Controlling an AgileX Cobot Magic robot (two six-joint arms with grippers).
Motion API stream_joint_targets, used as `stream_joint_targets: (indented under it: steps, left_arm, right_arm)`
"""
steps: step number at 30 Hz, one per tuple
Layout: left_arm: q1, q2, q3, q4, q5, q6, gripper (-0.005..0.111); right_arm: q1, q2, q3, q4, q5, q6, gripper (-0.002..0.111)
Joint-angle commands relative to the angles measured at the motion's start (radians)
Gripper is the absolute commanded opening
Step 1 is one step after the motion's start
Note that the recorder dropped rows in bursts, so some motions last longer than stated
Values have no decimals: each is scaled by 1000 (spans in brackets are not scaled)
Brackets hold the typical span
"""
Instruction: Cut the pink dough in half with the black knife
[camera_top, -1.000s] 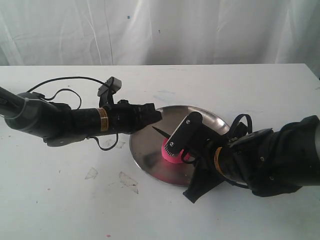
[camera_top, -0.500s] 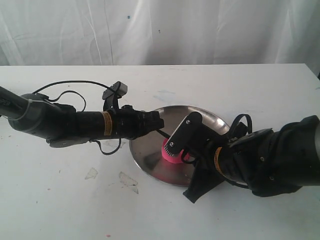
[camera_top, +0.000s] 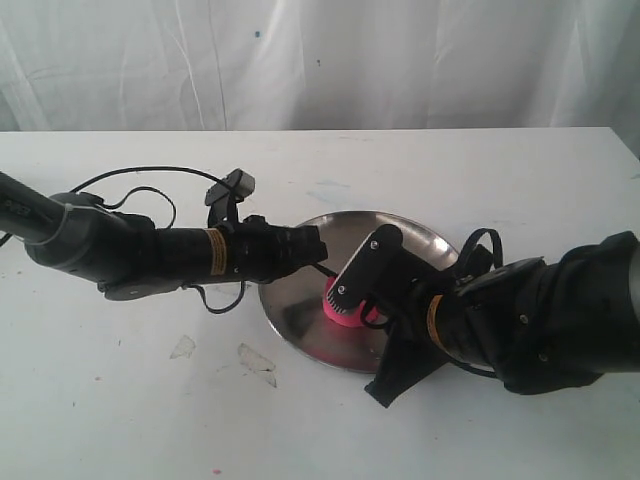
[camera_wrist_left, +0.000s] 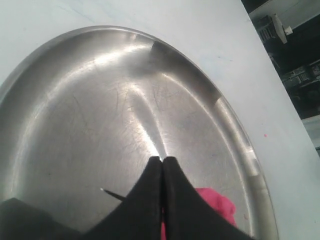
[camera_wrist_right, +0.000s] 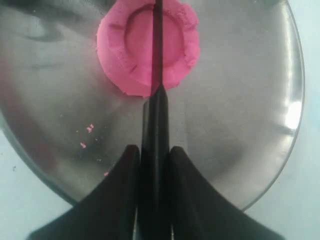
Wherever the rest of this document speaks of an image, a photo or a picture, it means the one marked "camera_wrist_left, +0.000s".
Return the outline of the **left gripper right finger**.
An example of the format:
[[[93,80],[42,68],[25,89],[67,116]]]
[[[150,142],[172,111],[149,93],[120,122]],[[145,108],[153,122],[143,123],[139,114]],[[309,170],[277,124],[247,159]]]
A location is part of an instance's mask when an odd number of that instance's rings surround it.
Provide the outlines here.
[[[175,157],[162,162],[163,240],[250,240],[238,229],[231,200],[212,188],[194,188]]]

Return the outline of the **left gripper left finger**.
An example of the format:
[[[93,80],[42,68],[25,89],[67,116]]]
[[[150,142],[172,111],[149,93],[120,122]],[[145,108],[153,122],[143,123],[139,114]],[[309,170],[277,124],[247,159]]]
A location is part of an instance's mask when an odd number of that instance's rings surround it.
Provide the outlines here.
[[[89,231],[80,233],[17,198],[0,204],[2,240],[159,240],[162,225],[162,162],[151,157],[122,202]]]

